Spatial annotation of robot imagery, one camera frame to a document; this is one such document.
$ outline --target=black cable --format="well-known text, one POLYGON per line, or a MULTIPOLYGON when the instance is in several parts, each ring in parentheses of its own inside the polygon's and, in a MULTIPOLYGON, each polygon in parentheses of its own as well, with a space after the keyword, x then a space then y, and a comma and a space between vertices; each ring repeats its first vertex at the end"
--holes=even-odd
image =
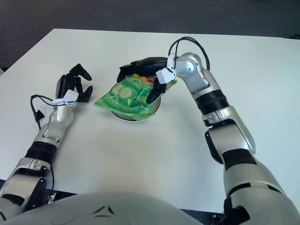
POLYGON ((51 167, 51 173, 52 173, 52 188, 51 188, 51 191, 50 191, 50 194, 49 194, 49 197, 48 197, 48 201, 47 201, 47 204, 50 200, 50 197, 53 193, 53 188, 54 188, 54 173, 53 173, 53 168, 52 168, 52 164, 50 163, 50 167, 51 167))
POLYGON ((182 41, 182 40, 190 41, 190 42, 194 43, 195 45, 197 45, 197 46, 201 49, 201 51, 202 51, 202 53, 203 53, 203 55, 204 55, 204 57, 205 57, 205 61, 206 61, 206 69, 207 69, 207 70, 210 70, 210 60, 209 60, 209 58, 208 58, 208 56, 207 56, 206 51, 205 51, 204 48, 201 46, 201 44, 200 44, 196 39, 194 39, 194 38, 192 38, 192 37, 182 37, 182 38, 180 38, 180 39, 174 41, 174 43, 171 45, 171 47, 170 47, 170 49, 169 49, 168 55, 171 54, 171 50, 172 50, 173 46, 176 44, 174 69, 175 69, 175 67, 176 67, 176 57, 177 57, 177 48, 178 48, 178 44, 179 44, 179 42, 182 41))

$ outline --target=gray floor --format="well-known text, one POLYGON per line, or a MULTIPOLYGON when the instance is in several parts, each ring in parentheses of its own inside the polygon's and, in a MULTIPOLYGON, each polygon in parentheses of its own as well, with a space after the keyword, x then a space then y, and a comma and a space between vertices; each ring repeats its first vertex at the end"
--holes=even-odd
POLYGON ((0 0, 0 67, 53 28, 288 38, 300 0, 0 0))

